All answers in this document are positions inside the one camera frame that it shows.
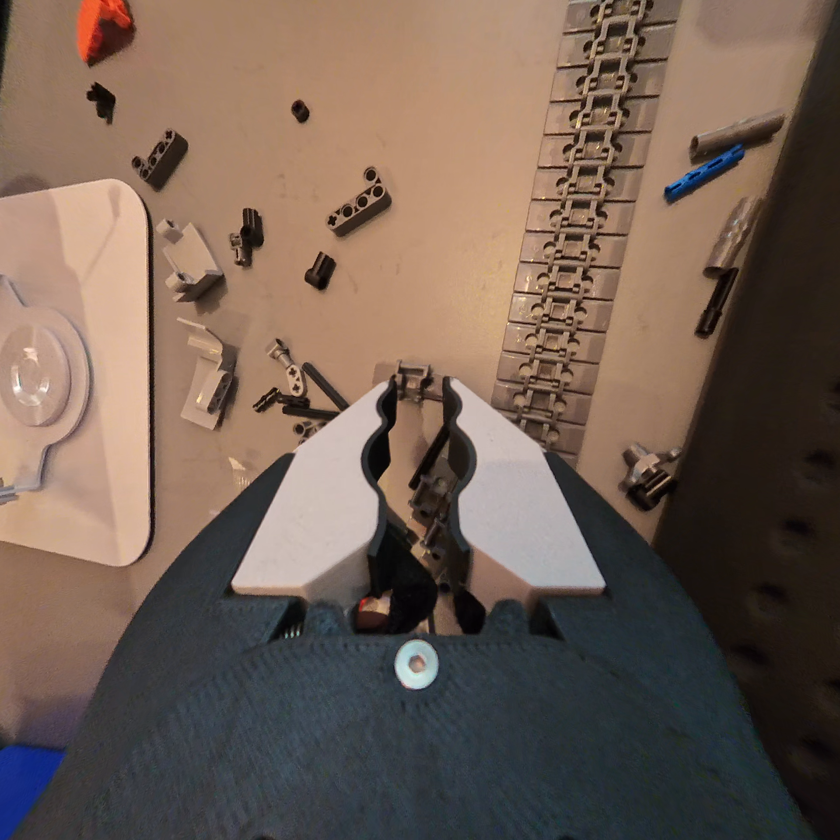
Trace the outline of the dark studded panel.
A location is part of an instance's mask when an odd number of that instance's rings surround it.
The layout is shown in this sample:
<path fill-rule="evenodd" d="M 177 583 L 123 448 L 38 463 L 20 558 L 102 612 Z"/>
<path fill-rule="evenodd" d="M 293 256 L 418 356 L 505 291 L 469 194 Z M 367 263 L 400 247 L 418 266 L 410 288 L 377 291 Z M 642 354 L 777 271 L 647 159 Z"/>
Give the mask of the dark studded panel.
<path fill-rule="evenodd" d="M 656 539 L 818 838 L 839 814 L 838 151 L 835 2 Z"/>

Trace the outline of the orange curved toy piece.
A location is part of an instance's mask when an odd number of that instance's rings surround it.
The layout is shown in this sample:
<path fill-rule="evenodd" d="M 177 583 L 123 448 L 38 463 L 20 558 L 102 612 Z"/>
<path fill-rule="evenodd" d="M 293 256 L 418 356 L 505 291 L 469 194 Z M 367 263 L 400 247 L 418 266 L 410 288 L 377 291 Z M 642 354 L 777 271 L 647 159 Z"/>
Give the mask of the orange curved toy piece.
<path fill-rule="evenodd" d="M 130 2 L 80 2 L 77 14 L 77 51 L 88 67 L 127 46 L 134 32 Z"/>

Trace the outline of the blue toy pin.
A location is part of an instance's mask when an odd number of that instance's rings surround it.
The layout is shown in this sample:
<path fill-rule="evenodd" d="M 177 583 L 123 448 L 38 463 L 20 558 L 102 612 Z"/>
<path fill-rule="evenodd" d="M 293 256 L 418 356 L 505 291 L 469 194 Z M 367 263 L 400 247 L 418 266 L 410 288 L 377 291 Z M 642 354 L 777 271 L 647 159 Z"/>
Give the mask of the blue toy pin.
<path fill-rule="evenodd" d="M 725 172 L 729 172 L 738 165 L 746 153 L 743 143 L 733 145 L 721 154 L 709 159 L 702 165 L 692 169 L 678 180 L 668 184 L 663 191 L 667 203 L 675 203 L 681 198 L 692 194 L 702 186 L 717 179 Z"/>

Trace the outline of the light grey holed curved panel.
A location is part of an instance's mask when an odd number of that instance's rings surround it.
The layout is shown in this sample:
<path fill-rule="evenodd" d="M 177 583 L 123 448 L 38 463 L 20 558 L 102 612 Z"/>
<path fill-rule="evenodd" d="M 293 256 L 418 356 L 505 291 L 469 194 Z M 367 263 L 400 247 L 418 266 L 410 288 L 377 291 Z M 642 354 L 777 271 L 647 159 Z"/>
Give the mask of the light grey holed curved panel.
<path fill-rule="evenodd" d="M 235 373 L 232 347 L 204 325 L 178 318 L 188 332 L 187 345 L 197 353 L 192 382 L 181 418 L 213 431 L 220 421 Z"/>

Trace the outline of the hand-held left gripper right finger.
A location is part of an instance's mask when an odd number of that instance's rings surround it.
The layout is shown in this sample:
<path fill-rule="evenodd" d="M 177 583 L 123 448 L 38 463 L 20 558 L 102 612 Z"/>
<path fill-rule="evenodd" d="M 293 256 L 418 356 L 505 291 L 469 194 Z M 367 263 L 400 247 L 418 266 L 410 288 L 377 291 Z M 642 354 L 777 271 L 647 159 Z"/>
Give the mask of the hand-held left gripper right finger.
<path fill-rule="evenodd" d="M 532 613 L 551 596 L 598 596 L 606 582 L 549 454 L 461 380 L 443 381 L 447 462 L 456 481 L 448 559 L 485 611 Z"/>

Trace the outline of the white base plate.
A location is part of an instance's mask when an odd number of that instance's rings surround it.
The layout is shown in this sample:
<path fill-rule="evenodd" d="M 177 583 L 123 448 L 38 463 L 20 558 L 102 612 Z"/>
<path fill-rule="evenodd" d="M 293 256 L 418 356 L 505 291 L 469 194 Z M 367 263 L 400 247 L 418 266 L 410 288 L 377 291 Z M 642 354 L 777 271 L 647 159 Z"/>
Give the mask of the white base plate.
<path fill-rule="evenodd" d="M 2 544 L 111 567 L 153 531 L 150 220 L 106 179 L 1 201 Z"/>

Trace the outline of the black hollow connector block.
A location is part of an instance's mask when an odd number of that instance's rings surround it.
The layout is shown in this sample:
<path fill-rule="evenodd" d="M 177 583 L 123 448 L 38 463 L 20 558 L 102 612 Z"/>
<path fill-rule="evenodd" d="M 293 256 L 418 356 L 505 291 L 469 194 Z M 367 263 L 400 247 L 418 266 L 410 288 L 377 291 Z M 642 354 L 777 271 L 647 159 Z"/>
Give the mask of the black hollow connector block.
<path fill-rule="evenodd" d="M 672 493 L 679 482 L 663 469 L 647 472 L 637 483 L 626 490 L 626 498 L 641 511 L 656 509 L 659 502 Z"/>

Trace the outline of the grey connector tube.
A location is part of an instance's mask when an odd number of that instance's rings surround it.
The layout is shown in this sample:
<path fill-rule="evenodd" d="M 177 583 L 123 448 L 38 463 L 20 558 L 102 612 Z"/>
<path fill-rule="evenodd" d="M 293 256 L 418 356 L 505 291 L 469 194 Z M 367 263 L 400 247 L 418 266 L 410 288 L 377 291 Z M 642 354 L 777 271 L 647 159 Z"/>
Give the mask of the grey connector tube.
<path fill-rule="evenodd" d="M 745 196 L 731 209 L 710 250 L 703 274 L 719 277 L 735 267 L 742 247 L 755 226 L 763 204 L 761 196 Z"/>
<path fill-rule="evenodd" d="M 776 109 L 697 133 L 689 142 L 689 158 L 692 161 L 701 161 L 735 145 L 752 146 L 766 143 L 781 131 L 786 119 L 786 111 Z"/>

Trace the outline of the dark grey long bent liftarm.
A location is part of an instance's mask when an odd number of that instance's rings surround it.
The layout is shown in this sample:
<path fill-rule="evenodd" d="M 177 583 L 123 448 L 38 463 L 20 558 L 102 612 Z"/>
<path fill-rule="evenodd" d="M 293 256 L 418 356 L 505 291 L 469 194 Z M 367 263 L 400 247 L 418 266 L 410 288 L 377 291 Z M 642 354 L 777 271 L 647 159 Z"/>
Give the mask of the dark grey long bent liftarm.
<path fill-rule="evenodd" d="M 364 189 L 353 199 L 332 210 L 326 219 L 328 229 L 337 237 L 350 235 L 392 205 L 392 195 L 374 166 L 363 173 Z"/>

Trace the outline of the grey wing-shaped toy piece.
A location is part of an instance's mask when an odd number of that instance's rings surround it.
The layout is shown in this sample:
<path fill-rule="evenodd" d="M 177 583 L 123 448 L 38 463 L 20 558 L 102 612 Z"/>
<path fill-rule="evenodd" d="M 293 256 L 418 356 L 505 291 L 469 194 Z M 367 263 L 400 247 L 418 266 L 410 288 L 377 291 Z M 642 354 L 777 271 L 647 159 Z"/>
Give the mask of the grey wing-shaped toy piece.
<path fill-rule="evenodd" d="M 626 474 L 621 487 L 629 492 L 651 482 L 672 483 L 675 479 L 666 467 L 675 463 L 682 454 L 683 448 L 680 446 L 653 451 L 639 443 L 630 444 L 622 452 Z"/>

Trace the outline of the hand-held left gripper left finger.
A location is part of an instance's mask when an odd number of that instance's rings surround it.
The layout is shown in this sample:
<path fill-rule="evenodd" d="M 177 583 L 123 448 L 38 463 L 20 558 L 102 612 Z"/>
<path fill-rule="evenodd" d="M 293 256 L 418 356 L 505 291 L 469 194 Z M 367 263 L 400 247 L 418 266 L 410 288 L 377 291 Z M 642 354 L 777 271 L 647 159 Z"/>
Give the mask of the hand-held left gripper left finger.
<path fill-rule="evenodd" d="M 239 565 L 239 595 L 359 601 L 385 534 L 396 384 L 376 385 L 302 444 Z"/>

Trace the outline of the dark grey short bent liftarm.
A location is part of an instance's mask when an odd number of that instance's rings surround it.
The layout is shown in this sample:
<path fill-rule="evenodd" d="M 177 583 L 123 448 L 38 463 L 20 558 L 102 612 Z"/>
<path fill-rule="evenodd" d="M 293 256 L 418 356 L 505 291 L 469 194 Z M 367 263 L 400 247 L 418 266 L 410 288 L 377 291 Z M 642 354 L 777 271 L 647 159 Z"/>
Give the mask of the dark grey short bent liftarm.
<path fill-rule="evenodd" d="M 188 142 L 174 129 L 166 129 L 147 157 L 135 155 L 133 172 L 151 189 L 159 192 L 188 152 Z"/>

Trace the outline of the grey track link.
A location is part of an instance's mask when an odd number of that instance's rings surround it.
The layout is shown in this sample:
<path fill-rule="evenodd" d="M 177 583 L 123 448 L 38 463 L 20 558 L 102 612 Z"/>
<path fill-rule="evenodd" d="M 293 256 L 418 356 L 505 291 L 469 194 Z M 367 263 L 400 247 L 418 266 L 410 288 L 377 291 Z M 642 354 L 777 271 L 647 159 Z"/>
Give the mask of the grey track link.
<path fill-rule="evenodd" d="M 430 364 L 398 360 L 392 378 L 399 402 L 441 402 L 443 399 L 440 381 Z"/>

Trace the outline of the black long toy pin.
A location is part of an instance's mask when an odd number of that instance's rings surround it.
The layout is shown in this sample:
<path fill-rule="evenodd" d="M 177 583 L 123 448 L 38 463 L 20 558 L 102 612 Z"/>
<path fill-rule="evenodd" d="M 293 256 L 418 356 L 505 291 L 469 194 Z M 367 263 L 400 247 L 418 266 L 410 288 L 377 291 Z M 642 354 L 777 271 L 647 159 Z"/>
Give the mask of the black long toy pin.
<path fill-rule="evenodd" d="M 715 332 L 738 275 L 738 267 L 726 269 L 718 275 L 716 285 L 695 329 L 698 338 L 708 338 Z"/>

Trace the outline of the black axle pin connector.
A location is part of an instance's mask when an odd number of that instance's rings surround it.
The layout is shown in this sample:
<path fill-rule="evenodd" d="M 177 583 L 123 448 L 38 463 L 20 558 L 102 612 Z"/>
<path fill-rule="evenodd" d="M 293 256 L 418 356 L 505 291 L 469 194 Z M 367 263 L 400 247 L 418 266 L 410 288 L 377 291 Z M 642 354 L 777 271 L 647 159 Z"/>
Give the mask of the black axle pin connector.
<path fill-rule="evenodd" d="M 244 207 L 239 230 L 228 236 L 228 243 L 234 254 L 234 264 L 249 269 L 253 265 L 253 254 L 265 241 L 262 216 L 253 207 Z"/>

